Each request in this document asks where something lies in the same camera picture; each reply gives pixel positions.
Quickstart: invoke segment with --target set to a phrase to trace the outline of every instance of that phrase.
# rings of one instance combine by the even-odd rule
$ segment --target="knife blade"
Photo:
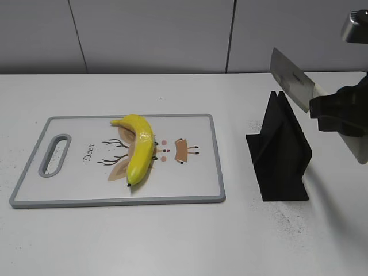
[[[276,48],[272,52],[270,71],[285,93],[307,113],[315,89],[314,81]]]

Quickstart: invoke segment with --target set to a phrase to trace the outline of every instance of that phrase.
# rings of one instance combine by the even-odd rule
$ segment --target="deer ear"
[[[109,175],[108,181],[114,181],[126,177],[129,161],[129,159],[124,159],[122,162],[116,164]]]
[[[136,141],[136,135],[134,132],[130,131],[129,129],[119,127],[119,136],[122,140],[130,145],[134,144]]]

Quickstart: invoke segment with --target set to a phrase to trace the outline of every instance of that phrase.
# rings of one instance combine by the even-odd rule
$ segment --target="banana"
[[[111,125],[124,127],[136,134],[134,154],[126,168],[128,187],[138,184],[146,175],[154,152],[154,134],[150,124],[139,115],[130,114],[119,120],[111,120]]]

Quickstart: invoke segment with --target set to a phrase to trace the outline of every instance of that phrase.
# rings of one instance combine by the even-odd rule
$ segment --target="table surface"
[[[310,73],[330,93],[362,72]],[[263,202],[245,134],[270,74],[0,76],[0,267],[4,275],[366,275],[368,170],[290,103],[313,156],[309,201]],[[19,209],[9,197],[48,117],[210,113],[220,204]]]

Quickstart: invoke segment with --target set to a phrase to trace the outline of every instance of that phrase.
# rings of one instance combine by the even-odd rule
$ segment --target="cleaver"
[[[284,92],[305,113],[309,111],[311,99],[328,95],[321,86],[305,75],[300,68],[276,48],[272,52],[270,71]],[[368,162],[368,135],[351,137],[340,134],[340,136],[360,164]]]

